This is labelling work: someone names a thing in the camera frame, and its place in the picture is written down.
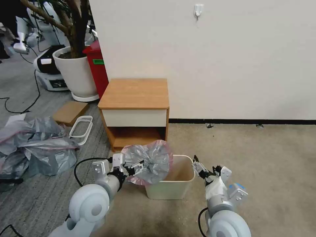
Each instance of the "wooden nightstand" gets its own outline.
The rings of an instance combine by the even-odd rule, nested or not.
[[[98,107],[113,152],[126,145],[167,141],[167,79],[112,79]]]

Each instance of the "open shelf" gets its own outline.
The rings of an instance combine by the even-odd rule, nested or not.
[[[165,140],[165,131],[165,127],[107,127],[115,152],[127,145],[146,145],[155,140]]]

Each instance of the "drawer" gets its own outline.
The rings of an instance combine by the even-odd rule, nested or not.
[[[102,110],[107,127],[165,127],[167,110]]]

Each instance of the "gray carpet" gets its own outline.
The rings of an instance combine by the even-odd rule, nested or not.
[[[45,42],[41,42],[40,48],[45,47]],[[33,61],[35,55],[31,52],[25,58]],[[35,116],[50,116],[65,102],[73,100],[70,92],[49,92],[40,88],[40,93],[40,98],[27,114],[27,120]],[[7,106],[12,111],[23,111],[37,97],[33,66],[19,54],[2,60],[0,64],[0,97],[10,97]],[[14,115],[5,110],[4,101],[0,100],[0,128],[6,124],[9,116]],[[99,117],[97,102],[90,104],[86,115],[93,116],[93,127],[86,144],[77,151],[77,159],[107,157],[109,143]],[[83,130],[84,126],[79,127],[78,133]],[[92,182],[90,169],[91,162],[83,163],[78,168],[78,178],[82,183]],[[71,168],[53,177],[36,175],[12,190],[0,193],[0,231],[8,224],[13,224],[25,237],[47,236],[66,218],[69,200],[78,188]],[[15,234],[7,230],[4,236]]]

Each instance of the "green label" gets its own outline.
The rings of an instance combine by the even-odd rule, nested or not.
[[[93,64],[104,65],[103,59],[92,59],[92,60],[93,60]]]

